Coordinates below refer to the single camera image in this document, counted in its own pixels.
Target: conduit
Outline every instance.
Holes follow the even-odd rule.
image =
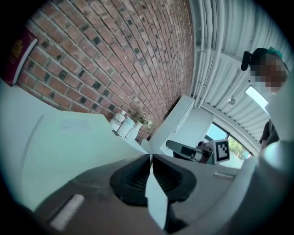
[[[199,98],[200,98],[200,95],[201,95],[202,87],[205,82],[206,74],[208,71],[210,54],[211,54],[211,41],[212,41],[213,24],[212,24],[212,8],[211,8],[210,0],[205,0],[204,5],[205,5],[205,10],[206,10],[206,23],[207,23],[207,44],[206,44],[207,51],[206,51],[204,68],[203,68],[203,74],[200,78],[199,92],[197,93],[196,100],[194,102],[194,106],[197,105]]]
[[[218,22],[219,22],[219,26],[218,26],[218,31],[219,31],[219,35],[217,37],[217,41],[216,41],[216,53],[215,53],[215,57],[213,60],[213,64],[212,64],[212,70],[210,72],[207,84],[206,84],[206,88],[204,90],[204,94],[202,96],[202,99],[198,105],[198,107],[201,107],[201,105],[203,104],[207,93],[210,89],[210,86],[213,82],[214,76],[215,76],[215,72],[217,69],[217,65],[219,63],[220,60],[220,55],[221,55],[221,48],[222,48],[222,41],[224,39],[224,31],[225,31],[225,6],[224,6],[224,1],[223,0],[218,0],[217,1],[217,5],[218,5],[218,9],[219,9],[219,17],[218,17]]]
[[[196,88],[197,88],[198,82],[199,82],[199,75],[200,75],[200,70],[202,68],[202,57],[203,57],[203,49],[204,49],[204,14],[203,14],[203,4],[202,4],[202,1],[203,0],[199,0],[200,17],[201,17],[201,48],[200,48],[200,59],[199,59],[199,66],[198,66],[197,78],[196,78],[196,83],[195,83],[195,89],[194,89],[194,93],[193,93],[193,99],[195,98]]]

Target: white panel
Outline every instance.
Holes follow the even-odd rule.
[[[196,147],[203,140],[210,125],[213,114],[203,108],[192,108],[188,118],[177,133],[171,134],[169,140]]]
[[[27,142],[41,116],[58,110],[22,88],[0,79],[0,149],[3,177],[12,196],[22,202],[21,173]]]

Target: white wall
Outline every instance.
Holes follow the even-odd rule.
[[[16,200],[23,167],[23,152],[37,121],[57,109],[38,100],[20,87],[0,79],[0,163],[3,177]]]
[[[154,136],[149,140],[149,146],[152,153],[165,154],[168,156],[172,154],[172,151],[165,146],[165,143],[173,133],[174,129],[181,123],[193,104],[194,99],[186,95],[181,97],[174,109],[154,133]]]
[[[203,108],[193,107],[181,128],[172,133],[169,140],[196,147],[205,137],[214,115]]]

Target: window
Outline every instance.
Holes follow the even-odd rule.
[[[227,133],[212,123],[206,135],[213,140],[222,140],[226,138]]]
[[[234,155],[238,157],[241,161],[244,161],[248,158],[249,152],[243,145],[241,145],[238,141],[236,141],[234,138],[229,136],[229,150],[230,150],[230,156]]]
[[[234,137],[232,137],[229,132],[225,131],[215,123],[212,123],[203,139],[204,143],[221,139],[228,139],[230,150],[230,160],[227,162],[221,162],[221,165],[232,168],[241,168],[244,160],[252,156],[252,154]]]

